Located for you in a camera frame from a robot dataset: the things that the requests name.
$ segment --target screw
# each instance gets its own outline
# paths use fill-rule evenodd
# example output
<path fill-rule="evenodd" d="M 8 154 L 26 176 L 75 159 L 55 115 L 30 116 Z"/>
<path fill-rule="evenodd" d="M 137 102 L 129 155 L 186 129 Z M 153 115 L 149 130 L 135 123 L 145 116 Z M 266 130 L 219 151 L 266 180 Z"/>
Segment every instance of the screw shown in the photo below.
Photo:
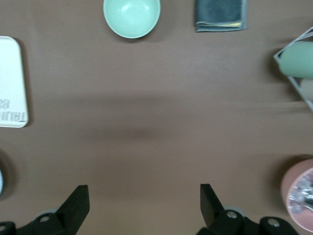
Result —
<path fill-rule="evenodd" d="M 237 218 L 237 214 L 235 212 L 233 212 L 233 211 L 232 212 L 231 211 L 227 212 L 227 216 L 229 218 L 231 218 L 231 219 Z"/>
<path fill-rule="evenodd" d="M 271 226 L 274 226 L 274 227 L 279 227 L 280 224 L 279 222 L 276 220 L 276 219 L 268 219 L 268 223 L 271 225 Z"/>
<path fill-rule="evenodd" d="M 42 218 L 39 220 L 39 222 L 40 222 L 40 223 L 43 223 L 43 222 L 46 222 L 46 221 L 48 221 L 48 220 L 49 220 L 49 216 L 46 215 L 46 216 L 42 217 Z"/>

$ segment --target bowl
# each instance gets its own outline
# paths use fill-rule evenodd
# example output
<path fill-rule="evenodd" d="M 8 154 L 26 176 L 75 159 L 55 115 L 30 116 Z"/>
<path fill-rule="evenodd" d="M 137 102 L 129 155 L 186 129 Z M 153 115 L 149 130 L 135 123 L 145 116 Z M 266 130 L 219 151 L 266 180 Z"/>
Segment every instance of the bowl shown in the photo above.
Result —
<path fill-rule="evenodd" d="M 281 194 L 291 218 L 313 232 L 313 159 L 299 162 L 286 172 Z"/>
<path fill-rule="evenodd" d="M 109 27 L 124 38 L 140 38 L 157 24 L 160 0 L 104 0 L 103 12 Z"/>

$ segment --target gray towel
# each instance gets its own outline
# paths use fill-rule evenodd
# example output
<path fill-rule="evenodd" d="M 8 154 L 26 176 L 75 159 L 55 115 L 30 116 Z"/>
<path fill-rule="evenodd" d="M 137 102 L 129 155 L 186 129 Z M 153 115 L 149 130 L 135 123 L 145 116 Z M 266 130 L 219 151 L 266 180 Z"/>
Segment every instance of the gray towel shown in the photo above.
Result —
<path fill-rule="evenodd" d="M 246 0 L 196 0 L 197 32 L 246 28 Z"/>

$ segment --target white tray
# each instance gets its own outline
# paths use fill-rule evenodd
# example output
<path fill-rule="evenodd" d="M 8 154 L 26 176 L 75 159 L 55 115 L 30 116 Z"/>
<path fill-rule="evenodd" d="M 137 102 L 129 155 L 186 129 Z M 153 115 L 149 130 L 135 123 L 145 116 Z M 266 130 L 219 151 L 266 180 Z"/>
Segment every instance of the white tray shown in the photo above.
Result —
<path fill-rule="evenodd" d="M 297 41 L 301 41 L 304 39 L 308 39 L 310 37 L 313 36 L 313 26 L 311 28 L 309 28 L 307 31 L 305 31 L 302 35 L 300 35 L 298 38 L 296 38 L 295 40 L 293 40 L 290 44 L 288 44 L 285 48 L 281 49 L 279 52 L 277 52 L 274 55 L 274 59 L 276 60 L 276 62 L 279 64 L 279 60 L 280 60 L 280 55 L 281 53 L 284 52 L 284 50 L 289 47 L 290 45 L 294 44 Z M 307 104 L 308 108 L 313 112 L 313 103 L 311 100 L 308 100 L 304 97 L 304 95 L 302 94 L 302 91 L 300 89 L 300 84 L 299 81 L 301 80 L 301 78 L 295 78 L 295 77 L 290 77 L 287 76 L 287 78 L 289 79 L 289 81 L 291 82 L 291 84 L 294 86 L 294 88 L 296 89 L 296 91 L 299 93 L 299 95 L 301 96 L 301 98 L 304 100 L 304 102 Z"/>
<path fill-rule="evenodd" d="M 21 48 L 13 38 L 0 36 L 0 127 L 23 127 L 27 122 Z"/>

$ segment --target pink cup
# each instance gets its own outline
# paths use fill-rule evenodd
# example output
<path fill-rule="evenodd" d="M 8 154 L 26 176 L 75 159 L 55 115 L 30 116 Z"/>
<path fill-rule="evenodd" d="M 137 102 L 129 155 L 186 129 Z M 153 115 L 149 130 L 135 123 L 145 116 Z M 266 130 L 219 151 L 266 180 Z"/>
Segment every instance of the pink cup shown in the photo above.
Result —
<path fill-rule="evenodd" d="M 299 184 L 300 180 L 303 180 L 305 176 L 308 177 L 312 172 L 313 159 L 299 162 L 286 172 L 281 184 L 281 194 L 289 215 L 300 227 L 310 232 L 313 232 L 313 210 L 299 206 L 300 209 L 295 212 L 295 207 L 293 206 L 295 201 L 290 198 L 290 195 L 291 193 L 294 195 L 296 184 Z"/>

